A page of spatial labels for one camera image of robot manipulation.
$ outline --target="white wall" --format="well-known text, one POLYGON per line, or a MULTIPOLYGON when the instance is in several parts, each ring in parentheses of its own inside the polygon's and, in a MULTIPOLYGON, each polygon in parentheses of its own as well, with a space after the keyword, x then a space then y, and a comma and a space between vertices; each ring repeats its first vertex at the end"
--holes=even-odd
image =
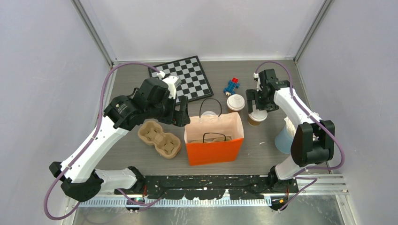
POLYGON ((48 166, 92 130, 108 66, 69 0, 24 0, 1 1, 0 70, 0 224, 60 224, 48 166))
POLYGON ((292 58, 323 0, 82 2, 123 61, 292 58))
POLYGON ((397 9, 397 1, 335 1, 299 60, 312 109, 336 125, 341 171, 365 225, 398 220, 397 9))

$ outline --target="metal frame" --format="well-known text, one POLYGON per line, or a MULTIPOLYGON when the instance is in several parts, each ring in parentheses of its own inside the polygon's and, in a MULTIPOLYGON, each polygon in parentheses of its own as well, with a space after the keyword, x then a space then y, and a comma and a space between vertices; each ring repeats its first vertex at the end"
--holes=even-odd
POLYGON ((311 40, 313 34, 315 33, 316 29, 318 28, 319 24, 322 22, 324 19, 326 13, 328 12, 328 9, 330 5, 334 2, 334 0, 325 0, 322 4, 321 9, 319 10, 318 14, 315 17, 314 22, 312 23, 310 30, 308 30, 306 37, 304 38, 303 42, 300 45, 300 48, 298 48, 296 56, 293 58, 294 63, 297 64, 299 61, 301 55, 303 54, 304 50, 306 49, 309 41, 311 40))
POLYGON ((344 223, 347 225, 357 224, 357 220, 352 213, 353 210, 349 203, 349 199, 351 199, 351 196, 349 195, 336 195, 336 200, 344 223))
POLYGON ((307 96, 307 87, 306 87, 306 85, 305 85, 305 83, 304 83, 303 75, 302 75, 302 73, 301 73, 301 71, 300 71, 299 64, 295 62, 294 65, 295 65, 296 70, 297 70, 297 73, 298 73, 298 78, 299 78, 299 80, 300 80, 301 87, 303 88, 304 99, 306 100, 306 103, 307 103, 308 108, 311 109, 311 104, 310 104, 310 101, 308 100, 308 96, 307 96))
POLYGON ((83 7, 82 3, 80 0, 71 0, 73 5, 76 8, 76 11, 79 13, 80 17, 83 20, 83 23, 87 27, 91 37, 93 38, 95 44, 101 51, 102 55, 104 56, 105 60, 107 61, 108 65, 112 66, 114 64, 114 61, 112 60, 111 56, 109 55, 106 47, 104 46, 100 36, 98 35, 98 32, 94 28, 94 25, 92 21, 90 20, 85 8, 83 7))
MULTIPOLYGON (((171 62, 177 59, 168 60, 139 60, 144 63, 164 63, 171 62)), ((271 57, 271 58, 239 58, 239 59, 200 59, 201 62, 217 62, 217 61, 266 61, 266 60, 293 60, 293 57, 271 57)), ((123 60, 119 63, 132 62, 133 60, 123 60)))
POLYGON ((105 90, 105 94, 104 94, 104 106, 107 106, 109 104, 109 101, 111 99, 111 94, 112 94, 112 90, 113 90, 113 85, 115 83, 115 79, 116 79, 116 75, 117 75, 117 71, 118 69, 113 73, 113 75, 111 76, 110 81, 108 82, 108 86, 107 89, 105 90))
MULTIPOLYGON (((306 191, 303 191, 300 195, 334 195, 336 197, 336 201, 338 203, 341 216, 343 221, 347 225, 355 225, 356 219, 352 213, 351 206, 351 196, 346 188, 345 181, 341 174, 304 174, 299 175, 298 177, 317 177, 318 181, 309 187, 306 191)), ((298 187, 302 188, 307 183, 311 182, 310 180, 297 180, 298 187)), ((281 194, 263 194, 263 201, 237 201, 237 200, 228 200, 229 193, 226 192, 224 194, 225 199, 219 200, 220 202, 212 200, 161 200, 163 202, 159 202, 159 204, 154 205, 154 207, 208 207, 208 204, 212 204, 217 207, 226 207, 226 206, 267 206, 270 197, 272 196, 280 196, 281 194)), ((141 197, 141 195, 128 195, 131 198, 141 197)), ((102 193, 97 195, 90 201, 82 204, 82 207, 109 207, 109 208, 120 208, 124 207, 124 197, 120 195, 114 195, 114 193, 102 193)), ((76 201, 73 199, 69 199, 68 207, 66 212, 72 209, 76 205, 76 201)), ((75 213, 72 214, 69 218, 65 219, 62 225, 72 225, 74 221, 75 213)))

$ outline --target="blue toy figure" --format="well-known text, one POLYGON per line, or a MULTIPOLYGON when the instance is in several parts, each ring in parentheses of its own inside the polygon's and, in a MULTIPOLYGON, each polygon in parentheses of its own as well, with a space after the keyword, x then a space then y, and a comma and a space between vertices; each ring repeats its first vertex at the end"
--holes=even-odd
POLYGON ((226 96, 230 96, 230 95, 234 95, 234 89, 235 88, 239 88, 239 83, 238 83, 238 79, 237 78, 232 78, 232 80, 228 81, 228 87, 224 88, 224 93, 226 96))

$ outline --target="orange paper bag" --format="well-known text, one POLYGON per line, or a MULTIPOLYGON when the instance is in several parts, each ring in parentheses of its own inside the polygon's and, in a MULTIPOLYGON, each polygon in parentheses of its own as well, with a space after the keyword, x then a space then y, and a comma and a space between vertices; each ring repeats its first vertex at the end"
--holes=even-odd
POLYGON ((243 142, 239 113, 190 117, 184 140, 190 165, 234 161, 243 142))

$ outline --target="cable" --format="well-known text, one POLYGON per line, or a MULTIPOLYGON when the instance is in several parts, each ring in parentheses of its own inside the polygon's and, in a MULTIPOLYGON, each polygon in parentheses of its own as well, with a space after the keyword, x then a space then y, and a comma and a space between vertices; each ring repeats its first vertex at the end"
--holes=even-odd
POLYGON ((118 190, 125 198, 127 198, 127 200, 128 200, 129 202, 133 203, 134 205, 140 205, 140 206, 152 206, 152 205, 153 205, 153 202, 151 202, 151 203, 135 202, 135 201, 131 200, 131 199, 127 196, 127 194, 126 194, 125 192, 123 192, 121 189, 118 188, 118 189, 116 189, 116 190, 118 190))
POLYGON ((142 193, 142 197, 145 198, 145 195, 146 195, 146 184, 144 186, 144 192, 142 193))
POLYGON ((161 198, 156 199, 155 201, 149 203, 148 206, 143 207, 142 209, 137 210, 137 212, 143 212, 143 211, 149 209, 151 206, 155 205, 155 204, 156 204, 158 201, 160 201, 160 200, 161 200, 161 198))
MULTIPOLYGON (((300 109, 301 109, 303 112, 305 112, 305 114, 306 114, 312 121, 314 121, 323 131, 325 131, 326 134, 328 134, 328 135, 331 137, 331 139, 334 141, 334 143, 336 144, 336 146, 338 147, 338 149, 339 149, 339 151, 340 151, 340 154, 341 154, 341 161, 340 161, 340 163, 339 163, 337 166, 334 166, 334 167, 309 166, 309 167, 307 167, 307 169, 310 169, 310 168, 311 168, 311 169, 321 169, 321 170, 335 170, 335 169, 338 169, 338 168, 342 167, 343 164, 344 164, 344 162, 345 162, 345 154, 344 154, 343 148, 341 147, 341 144, 338 142, 338 140, 336 139, 336 137, 335 137, 330 131, 328 131, 328 130, 326 129, 325 126, 323 126, 323 125, 322 125, 319 121, 317 121, 312 115, 310 115, 310 112, 307 111, 307 109, 305 109, 305 107, 304 107, 303 105, 301 105, 300 102, 297 100, 296 96, 294 96, 294 94, 293 94, 293 79, 292 79, 292 77, 291 77, 290 71, 287 69, 287 67, 286 67, 284 64, 279 63, 279 62, 277 62, 277 61, 272 61, 272 60, 270 60, 270 61, 265 61, 265 62, 261 63, 261 64, 256 68, 256 73, 257 73, 257 74, 258 74, 259 68, 260 68, 262 65, 266 64, 266 63, 275 63, 275 64, 281 66, 281 67, 286 71, 287 75, 289 76, 289 82, 290 82, 290 95, 292 96, 294 102, 300 107, 300 109)), ((295 177, 296 179, 301 179, 301 180, 313 180, 313 182, 307 184, 307 185, 304 186, 302 189, 300 189, 300 190, 299 190, 299 191, 298 191, 298 192, 297 192, 297 193, 296 193, 284 206, 282 206, 282 207, 280 208, 279 211, 281 211, 281 210, 283 210, 284 208, 286 208, 286 206, 287 206, 291 201, 293 201, 293 200, 296 198, 296 196, 298 196, 302 191, 304 191, 307 187, 311 186, 312 184, 314 184, 314 183, 318 180, 318 178, 314 178, 314 177, 308 177, 308 178, 306 178, 306 177, 297 177, 299 174, 301 174, 301 173, 304 172, 305 170, 306 170, 306 168, 303 168, 303 169, 299 170, 297 173, 295 173, 295 174, 293 175, 293 177, 295 177)))
POLYGON ((54 182, 51 184, 50 188, 47 190, 46 195, 44 197, 44 202, 43 202, 43 208, 44 208, 44 213, 46 214, 46 216, 51 219, 51 220, 61 220, 61 219, 65 219, 66 217, 70 216, 74 211, 76 211, 76 209, 78 208, 80 202, 78 202, 75 207, 66 215, 61 216, 61 217, 54 217, 50 214, 50 212, 48 211, 48 198, 50 197, 51 191, 54 189, 55 185, 57 184, 57 182, 61 179, 61 177, 72 167, 72 165, 80 158, 81 155, 83 155, 83 153, 87 150, 87 148, 91 145, 91 143, 94 141, 95 137, 97 136, 98 132, 100 131, 100 127, 101 127, 101 122, 102 122, 102 111, 103 109, 103 104, 104 104, 104 94, 105 94, 105 90, 107 89, 107 85, 108 85, 108 81, 109 78, 111 77, 111 75, 113 74, 113 72, 115 72, 118 68, 126 66, 126 65, 142 65, 142 66, 146 66, 149 67, 151 69, 153 69, 154 71, 156 71, 157 73, 160 73, 160 71, 149 65, 149 64, 145 64, 145 63, 141 63, 141 62, 126 62, 123 64, 119 64, 115 67, 113 67, 109 73, 107 74, 107 76, 105 77, 104 83, 102 84, 102 90, 101 90, 101 96, 99 98, 99 111, 98 111, 98 118, 97 118, 97 126, 95 128, 94 134, 92 135, 92 138, 90 138, 90 140, 87 142, 87 144, 82 148, 82 150, 74 157, 74 159, 68 164, 68 166, 58 175, 57 178, 55 178, 54 182))
POLYGON ((287 186, 287 188, 286 188, 287 190, 286 190, 286 200, 289 200, 289 185, 287 186))
POLYGON ((300 189, 290 200, 288 200, 287 203, 286 203, 285 205, 283 205, 280 209, 278 209, 279 212, 282 211, 284 208, 286 208, 287 205, 288 205, 291 201, 293 201, 302 191, 304 191, 307 187, 313 185, 313 184, 318 180, 318 178, 316 178, 316 177, 296 177, 296 179, 298 179, 298 180, 313 180, 313 181, 312 181, 311 183, 305 185, 305 186, 304 186, 302 189, 300 189))

